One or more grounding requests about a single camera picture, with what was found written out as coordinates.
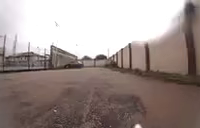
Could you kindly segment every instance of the road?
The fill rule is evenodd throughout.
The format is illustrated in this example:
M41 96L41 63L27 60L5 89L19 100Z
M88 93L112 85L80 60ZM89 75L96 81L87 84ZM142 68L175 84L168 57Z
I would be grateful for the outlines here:
M0 128L194 128L200 87L104 68L0 74Z

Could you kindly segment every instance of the utility pole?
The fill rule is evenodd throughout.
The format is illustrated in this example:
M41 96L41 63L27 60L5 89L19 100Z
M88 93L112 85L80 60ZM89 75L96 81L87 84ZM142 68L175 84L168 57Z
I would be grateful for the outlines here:
M28 70L30 70L30 42L28 42Z
M46 48L44 49L44 68L46 69Z
M15 35L15 38L14 38L13 55L16 54L17 42L18 42L18 35L16 34L16 35Z
M108 58L109 58L109 48L108 48Z
M6 47L6 40L7 40L7 35L4 35L4 44L3 44L3 71L4 71L4 66L5 66L5 47Z

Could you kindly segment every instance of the fence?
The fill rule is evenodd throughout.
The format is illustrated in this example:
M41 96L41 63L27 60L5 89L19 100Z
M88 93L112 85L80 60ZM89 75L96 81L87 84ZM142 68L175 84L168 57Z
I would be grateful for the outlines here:
M107 60L82 60L84 67L104 67Z
M49 50L0 35L0 72L49 68Z
M189 60L192 55L188 51L193 47L189 47L182 26L180 23L163 37L151 42L132 42L109 59L120 68L200 75L200 19L193 24L195 53L191 54L196 55L195 62Z

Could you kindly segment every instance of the sky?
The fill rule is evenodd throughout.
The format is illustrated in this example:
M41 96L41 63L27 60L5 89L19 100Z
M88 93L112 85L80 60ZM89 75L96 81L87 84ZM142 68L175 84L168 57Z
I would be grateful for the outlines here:
M112 55L132 41L163 35L183 5L184 0L0 0L0 34L8 36L8 51L17 34L17 52L31 42L34 51L54 44L78 57L107 55L108 49Z

